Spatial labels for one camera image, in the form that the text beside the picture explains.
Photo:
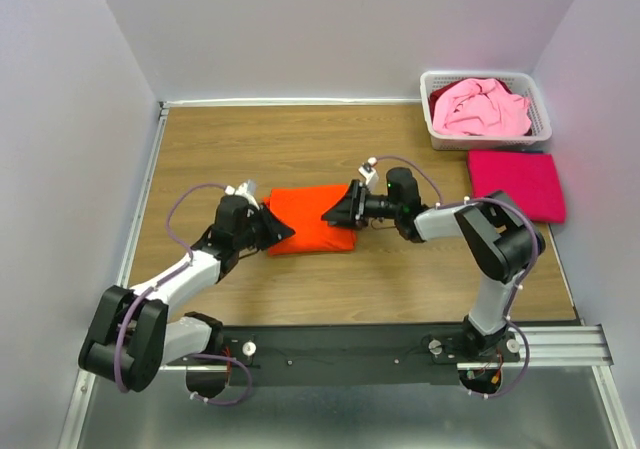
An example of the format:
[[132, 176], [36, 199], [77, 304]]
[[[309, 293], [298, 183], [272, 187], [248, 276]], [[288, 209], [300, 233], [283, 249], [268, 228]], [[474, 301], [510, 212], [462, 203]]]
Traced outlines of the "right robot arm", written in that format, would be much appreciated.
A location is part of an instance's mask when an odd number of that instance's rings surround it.
[[503, 191], [461, 203], [429, 207], [422, 203], [410, 169], [386, 173], [386, 193], [374, 194], [378, 174], [369, 163], [321, 219], [331, 226], [359, 229], [371, 219], [391, 220], [404, 239], [426, 243], [439, 238], [465, 240], [482, 277], [476, 301], [454, 337], [454, 350], [480, 361], [505, 338], [516, 293], [546, 248], [544, 237]]

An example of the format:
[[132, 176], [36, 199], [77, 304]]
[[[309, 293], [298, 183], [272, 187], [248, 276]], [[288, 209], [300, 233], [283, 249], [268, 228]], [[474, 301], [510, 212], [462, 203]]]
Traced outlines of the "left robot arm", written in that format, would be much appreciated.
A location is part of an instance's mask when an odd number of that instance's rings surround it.
[[263, 203], [240, 195], [220, 200], [213, 223], [177, 263], [132, 288], [113, 285], [102, 294], [81, 346], [80, 368], [140, 392], [159, 368], [191, 355], [214, 362], [222, 349], [221, 324], [200, 314], [168, 321], [179, 306], [219, 283], [246, 249], [269, 249], [295, 235]]

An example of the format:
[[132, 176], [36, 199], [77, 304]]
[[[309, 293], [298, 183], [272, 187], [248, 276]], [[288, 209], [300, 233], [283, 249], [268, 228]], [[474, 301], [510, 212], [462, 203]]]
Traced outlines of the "orange t-shirt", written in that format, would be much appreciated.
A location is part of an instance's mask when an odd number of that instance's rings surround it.
[[354, 230], [330, 226], [321, 217], [346, 193], [347, 184], [274, 188], [263, 202], [295, 234], [267, 250], [270, 256], [348, 252], [355, 249]]

